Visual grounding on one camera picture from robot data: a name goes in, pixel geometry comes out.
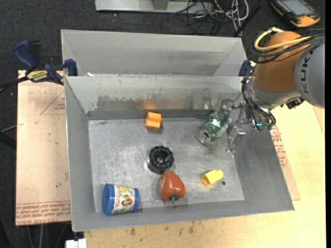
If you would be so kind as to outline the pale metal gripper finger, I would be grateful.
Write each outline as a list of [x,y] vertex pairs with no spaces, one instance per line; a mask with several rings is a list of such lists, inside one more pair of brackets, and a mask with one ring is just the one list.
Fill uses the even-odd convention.
[[220,102],[221,111],[232,111],[237,108],[235,99],[223,99]]
[[226,152],[234,153],[237,145],[241,142],[242,138],[246,135],[246,132],[241,126],[234,126],[227,128],[227,148]]

